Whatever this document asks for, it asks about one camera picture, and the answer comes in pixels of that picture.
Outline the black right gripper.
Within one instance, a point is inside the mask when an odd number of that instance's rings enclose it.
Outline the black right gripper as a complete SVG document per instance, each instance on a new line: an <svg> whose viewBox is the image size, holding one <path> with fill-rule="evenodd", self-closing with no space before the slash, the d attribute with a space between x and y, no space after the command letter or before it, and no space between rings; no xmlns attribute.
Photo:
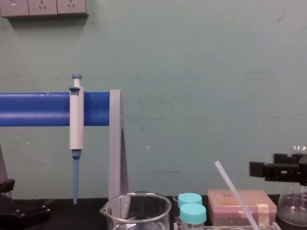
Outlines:
<svg viewBox="0 0 307 230"><path fill-rule="evenodd" d="M300 181L307 185L307 156L301 153L291 155L275 153L274 163L251 161L249 175L264 178L265 181Z"/></svg>

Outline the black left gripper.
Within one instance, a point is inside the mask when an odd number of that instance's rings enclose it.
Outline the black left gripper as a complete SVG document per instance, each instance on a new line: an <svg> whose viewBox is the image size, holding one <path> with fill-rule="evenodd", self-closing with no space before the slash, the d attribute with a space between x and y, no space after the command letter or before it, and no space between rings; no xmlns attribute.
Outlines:
<svg viewBox="0 0 307 230"><path fill-rule="evenodd" d="M15 180L0 182L0 227L16 228L15 216L24 221L43 221L50 216L52 199L12 200L4 195L14 189Z"/></svg>

